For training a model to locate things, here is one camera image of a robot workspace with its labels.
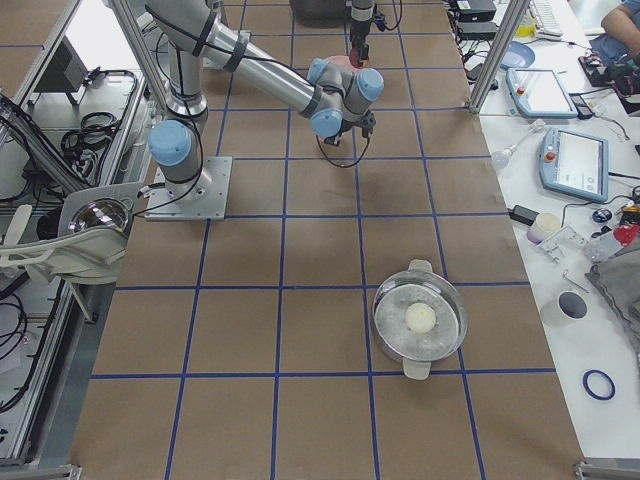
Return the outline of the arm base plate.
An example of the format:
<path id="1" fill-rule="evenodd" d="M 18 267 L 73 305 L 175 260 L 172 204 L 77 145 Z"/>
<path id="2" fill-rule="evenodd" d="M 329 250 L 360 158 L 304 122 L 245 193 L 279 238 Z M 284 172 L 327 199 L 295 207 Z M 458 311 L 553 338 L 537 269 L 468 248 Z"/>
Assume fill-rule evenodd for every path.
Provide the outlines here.
<path id="1" fill-rule="evenodd" d="M 223 220 L 232 163 L 231 156 L 206 157 L 196 186 L 181 199 L 190 185 L 167 183 L 157 168 L 154 181 L 162 186 L 150 191 L 144 218 L 149 221 Z"/>

